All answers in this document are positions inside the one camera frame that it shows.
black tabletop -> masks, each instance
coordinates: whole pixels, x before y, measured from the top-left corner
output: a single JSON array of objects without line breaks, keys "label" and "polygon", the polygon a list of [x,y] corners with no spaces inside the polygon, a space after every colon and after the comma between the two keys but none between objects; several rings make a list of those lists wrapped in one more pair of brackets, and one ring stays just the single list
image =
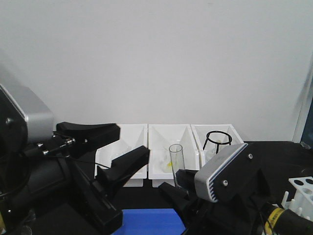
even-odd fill
[{"label": "black tabletop", "polygon": [[[313,175],[313,153],[300,144],[286,141],[249,142],[257,147],[257,154],[262,157],[262,169],[271,188],[271,193],[278,201],[284,192],[290,192],[289,200],[295,189],[288,178]],[[94,160],[94,152],[82,159]],[[85,173],[92,177],[94,166],[81,164]],[[122,188],[112,203],[118,209],[170,208],[162,198],[158,188],[152,187],[151,180],[144,180],[142,188]],[[33,225],[34,235],[99,235],[100,233],[86,222],[66,202],[52,205],[50,210],[41,214]]]}]

white wall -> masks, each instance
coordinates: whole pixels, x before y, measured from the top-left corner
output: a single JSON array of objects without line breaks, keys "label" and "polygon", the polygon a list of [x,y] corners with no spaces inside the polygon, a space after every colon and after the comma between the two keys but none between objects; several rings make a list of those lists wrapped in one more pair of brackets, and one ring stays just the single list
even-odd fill
[{"label": "white wall", "polygon": [[56,122],[232,123],[292,140],[313,1],[4,0],[0,79]]}]

blue plastic block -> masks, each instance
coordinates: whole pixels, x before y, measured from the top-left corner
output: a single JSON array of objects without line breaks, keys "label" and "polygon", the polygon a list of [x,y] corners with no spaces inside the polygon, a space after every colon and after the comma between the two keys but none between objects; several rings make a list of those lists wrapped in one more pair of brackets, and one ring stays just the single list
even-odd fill
[{"label": "blue plastic block", "polygon": [[179,235],[184,224],[173,209],[123,210],[123,225],[114,235]]}]

small glass tube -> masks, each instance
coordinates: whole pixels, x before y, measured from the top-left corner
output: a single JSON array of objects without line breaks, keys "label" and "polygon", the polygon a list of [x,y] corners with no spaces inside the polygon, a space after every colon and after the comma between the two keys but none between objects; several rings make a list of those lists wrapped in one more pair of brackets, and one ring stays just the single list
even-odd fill
[{"label": "small glass tube", "polygon": [[182,146],[178,143],[173,144],[169,147],[170,156],[171,156],[171,164],[174,176],[174,184],[175,187],[180,187],[177,183],[176,173],[179,169],[185,170],[185,161],[184,155],[182,151]]}]

yellow label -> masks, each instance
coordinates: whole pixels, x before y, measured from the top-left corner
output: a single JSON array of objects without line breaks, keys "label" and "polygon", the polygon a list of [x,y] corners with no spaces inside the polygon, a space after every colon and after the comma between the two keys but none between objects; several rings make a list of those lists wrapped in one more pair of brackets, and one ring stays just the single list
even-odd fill
[{"label": "yellow label", "polygon": [[0,234],[3,234],[4,231],[5,231],[5,224],[2,218],[2,214],[0,212]]},{"label": "yellow label", "polygon": [[278,221],[279,217],[284,212],[284,209],[276,208],[272,211],[272,213],[269,215],[267,222],[265,223],[265,231],[267,235],[272,235],[272,229],[275,227],[276,222]]}]

